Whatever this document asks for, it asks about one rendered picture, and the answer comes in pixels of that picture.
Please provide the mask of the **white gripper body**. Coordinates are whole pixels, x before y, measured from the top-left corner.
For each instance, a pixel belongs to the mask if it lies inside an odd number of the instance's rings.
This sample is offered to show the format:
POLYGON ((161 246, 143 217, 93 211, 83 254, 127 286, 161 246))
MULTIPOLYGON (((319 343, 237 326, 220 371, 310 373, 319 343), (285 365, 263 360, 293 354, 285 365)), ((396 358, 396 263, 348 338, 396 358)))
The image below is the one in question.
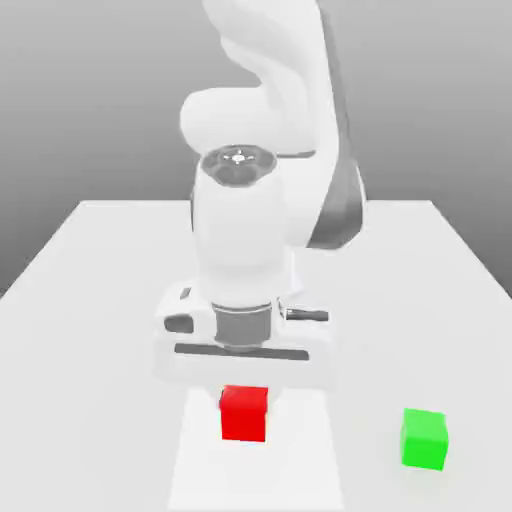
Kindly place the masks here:
POLYGON ((335 386, 335 339, 311 324, 292 326, 263 347, 232 352, 160 332, 153 339, 154 375, 169 383, 325 389, 335 386))

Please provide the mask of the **small red cube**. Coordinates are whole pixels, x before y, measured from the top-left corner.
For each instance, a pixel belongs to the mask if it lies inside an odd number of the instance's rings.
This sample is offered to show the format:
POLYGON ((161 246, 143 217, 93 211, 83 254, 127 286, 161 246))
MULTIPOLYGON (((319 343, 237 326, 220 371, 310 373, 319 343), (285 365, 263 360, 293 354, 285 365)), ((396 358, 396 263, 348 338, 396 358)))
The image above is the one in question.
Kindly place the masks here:
POLYGON ((264 442, 268 389, 266 387, 227 385, 223 388, 219 409, 223 440, 264 442))

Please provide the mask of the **small green cube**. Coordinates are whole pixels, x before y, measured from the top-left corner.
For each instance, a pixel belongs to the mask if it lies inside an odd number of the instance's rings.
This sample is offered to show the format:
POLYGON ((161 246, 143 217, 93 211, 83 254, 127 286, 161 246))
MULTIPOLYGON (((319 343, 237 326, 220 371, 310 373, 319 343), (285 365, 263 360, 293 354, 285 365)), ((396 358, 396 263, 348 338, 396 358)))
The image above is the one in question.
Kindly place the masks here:
POLYGON ((401 463, 442 471, 449 447, 446 416, 441 412, 405 408, 400 430, 401 463))

